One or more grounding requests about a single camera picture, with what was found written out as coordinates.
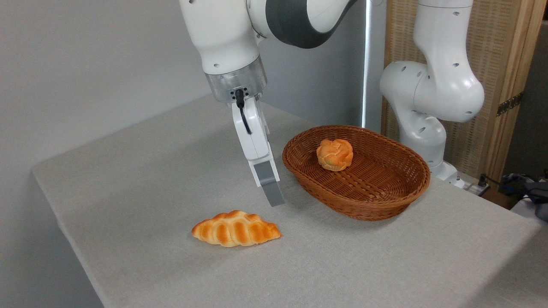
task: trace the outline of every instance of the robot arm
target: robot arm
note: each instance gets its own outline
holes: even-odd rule
[[[180,0],[212,93],[231,104],[236,132],[255,183],[282,204],[278,171],[259,105],[266,74],[258,44],[276,38],[300,48],[323,44],[356,0]]]
[[[483,87],[466,56],[472,2],[419,0],[413,37],[427,65],[391,63],[380,81],[398,120],[400,142],[424,158],[433,176],[457,185],[456,169],[443,161],[446,131],[437,118],[466,122],[483,105]]]

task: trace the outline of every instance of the basket rim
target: basket rim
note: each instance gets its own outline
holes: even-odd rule
[[[327,190],[324,188],[324,186],[316,181],[314,178],[308,176],[306,173],[302,172],[300,169],[298,169],[296,166],[292,165],[288,160],[287,160],[287,156],[288,156],[288,149],[289,149],[289,146],[291,143],[293,142],[296,142],[297,140],[299,140],[300,138],[302,138],[304,135],[306,134],[310,134],[312,132],[314,132],[315,130],[321,130],[321,129],[326,129],[326,128],[339,128],[339,129],[347,129],[347,130],[359,130],[361,132],[364,132],[364,133],[367,133],[367,134],[370,134],[371,136],[374,136],[375,138],[378,138],[378,139],[381,139],[383,141],[387,141],[389,142],[391,145],[393,146],[397,146],[397,147],[403,147],[403,149],[408,153],[410,154],[412,157],[414,157],[418,163],[420,163],[420,166],[421,166],[421,170],[423,171],[424,173],[424,177],[423,177],[423,180],[419,183],[419,186],[412,192],[410,192],[409,194],[407,194],[405,197],[401,197],[401,198],[397,198],[397,199],[393,199],[393,200],[387,200],[387,201],[360,201],[360,200],[356,200],[354,198],[349,198],[349,197],[346,197],[344,195],[341,195],[339,193],[335,193],[331,190]],[[294,175],[295,174],[299,174],[299,176],[305,178],[306,180],[312,182],[314,185],[317,185],[319,187],[322,187],[324,188],[324,190],[329,193],[330,195],[332,195],[333,197],[337,197],[337,198],[340,198],[342,199],[343,201],[348,201],[348,202],[359,202],[359,203],[362,203],[362,204],[374,204],[376,206],[385,206],[384,208],[391,208],[391,207],[400,207],[400,206],[403,206],[403,205],[406,205],[406,204],[410,204],[411,202],[415,201],[417,198],[419,198],[425,191],[426,189],[428,189],[428,187],[430,186],[430,178],[431,178],[431,175],[430,175],[430,169],[428,167],[428,164],[424,161],[424,159],[418,154],[416,153],[413,149],[411,149],[410,147],[408,146],[405,146],[403,145],[402,143],[400,142],[397,142],[397,141],[394,141],[386,136],[383,136],[377,132],[374,132],[370,129],[367,129],[367,128],[363,128],[363,127],[359,127],[359,126],[352,126],[352,125],[343,125],[343,124],[332,124],[332,125],[323,125],[323,126],[316,126],[316,127],[312,127],[310,129],[307,129],[299,134],[297,134],[296,136],[294,136],[293,138],[291,138],[291,140],[289,140],[286,144],[286,146],[284,147],[283,149],[283,152],[282,152],[282,159],[283,159],[283,162],[284,164],[286,165],[286,168],[289,169],[289,171],[291,171]]]

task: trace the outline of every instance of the bread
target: bread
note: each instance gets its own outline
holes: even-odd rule
[[[251,246],[282,236],[276,224],[241,210],[220,213],[204,220],[192,228],[192,235],[200,241],[224,247]]]
[[[316,149],[318,163],[325,169],[341,171],[352,163],[354,153],[350,142],[343,139],[324,139]]]

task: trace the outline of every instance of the gray tablecloth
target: gray tablecloth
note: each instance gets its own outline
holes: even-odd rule
[[[106,307],[548,306],[546,228],[437,179],[395,218],[342,216],[281,161],[312,125],[265,115],[287,201],[274,208],[211,96],[33,169]],[[283,237],[223,248],[191,236],[234,209]]]

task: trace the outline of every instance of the light strip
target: light strip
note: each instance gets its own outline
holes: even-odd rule
[[[362,127],[366,126],[367,110],[367,76],[369,75],[369,61],[371,60],[371,14],[373,11],[371,1],[366,1],[366,32],[365,32],[365,52],[363,60],[363,98],[362,98]]]

